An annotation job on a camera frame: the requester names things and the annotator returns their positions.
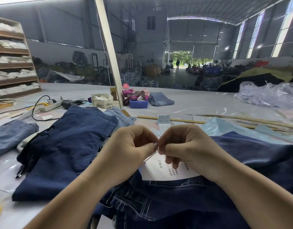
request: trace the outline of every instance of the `right hand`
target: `right hand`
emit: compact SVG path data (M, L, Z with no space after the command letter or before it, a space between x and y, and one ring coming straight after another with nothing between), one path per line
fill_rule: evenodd
M186 162L191 169L211 181L217 181L222 168L234 160L200 127L178 125L170 127L159 139L159 154L166 155L166 163L174 169Z

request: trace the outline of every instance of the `power strip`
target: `power strip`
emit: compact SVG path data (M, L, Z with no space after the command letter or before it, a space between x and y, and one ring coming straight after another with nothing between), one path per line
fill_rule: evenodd
M57 108L59 106L61 106L61 101L59 102L56 102L55 104L50 104L49 106L41 106L41 105L38 105L36 110L37 111L40 111L40 112L47 112L47 111L50 111L52 110L53 108Z

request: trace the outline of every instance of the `plastic bag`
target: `plastic bag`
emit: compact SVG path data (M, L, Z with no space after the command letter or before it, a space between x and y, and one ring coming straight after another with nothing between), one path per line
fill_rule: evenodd
M253 82L245 81L240 84L235 97L250 104L293 110L293 83L268 83L257 87Z

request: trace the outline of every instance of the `hand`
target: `hand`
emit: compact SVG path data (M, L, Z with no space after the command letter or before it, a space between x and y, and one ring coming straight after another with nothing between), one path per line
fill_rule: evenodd
M120 128L106 142L92 162L96 173L103 175L109 189L136 172L146 158L156 152L158 138L141 125Z
M221 175L222 165L232 158L196 125L170 127L159 139L159 153L166 155L166 163L178 168L186 162L195 172L211 181Z

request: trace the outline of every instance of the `forearm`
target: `forearm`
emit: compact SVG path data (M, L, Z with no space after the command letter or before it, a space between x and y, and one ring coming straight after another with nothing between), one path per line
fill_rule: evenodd
M253 229L293 228L293 195L265 176L231 159L217 184Z
M108 188L92 164L59 193L24 229L85 229Z

